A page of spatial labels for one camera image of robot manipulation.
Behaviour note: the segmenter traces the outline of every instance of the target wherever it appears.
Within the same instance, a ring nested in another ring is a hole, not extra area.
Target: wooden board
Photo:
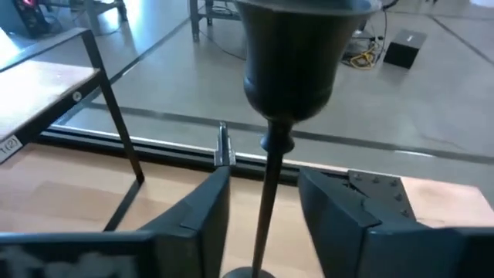
[[[208,177],[142,165],[146,183],[121,231],[140,228]],[[0,232],[100,231],[134,180],[124,159],[34,144],[0,166],[0,177]],[[416,216],[427,225],[494,225],[494,212],[477,188],[417,178],[403,182]],[[223,273],[251,263],[261,189],[260,181],[232,178]],[[263,265],[278,277],[323,276],[297,188],[279,187]]]
[[[93,68],[36,61],[0,73],[0,142],[96,73]]]

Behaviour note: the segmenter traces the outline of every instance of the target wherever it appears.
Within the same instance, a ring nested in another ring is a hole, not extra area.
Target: metal bracket
[[[390,209],[400,212],[404,217],[415,220],[407,192],[399,177],[349,170],[348,181],[367,197],[378,200]]]
[[[232,141],[228,135],[228,127],[224,122],[219,124],[218,141],[215,151],[215,167],[235,165],[235,151],[232,149]]]

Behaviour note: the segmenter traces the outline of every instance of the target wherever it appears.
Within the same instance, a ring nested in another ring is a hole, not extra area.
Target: black metal candlestick
[[[378,0],[236,0],[247,35],[244,90],[268,120],[261,140],[266,173],[252,267],[225,278],[270,278],[262,270],[283,155],[293,149],[290,131],[326,105],[343,49]]]

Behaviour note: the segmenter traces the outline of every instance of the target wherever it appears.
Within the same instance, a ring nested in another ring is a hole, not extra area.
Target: sticker
[[[0,164],[22,148],[22,143],[15,135],[0,143]]]

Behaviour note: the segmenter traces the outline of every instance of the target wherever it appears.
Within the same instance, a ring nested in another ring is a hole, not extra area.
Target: candlestick base
[[[223,278],[252,278],[252,267],[240,267],[236,270],[232,270],[226,273]],[[275,278],[271,273],[261,270],[257,278]]]

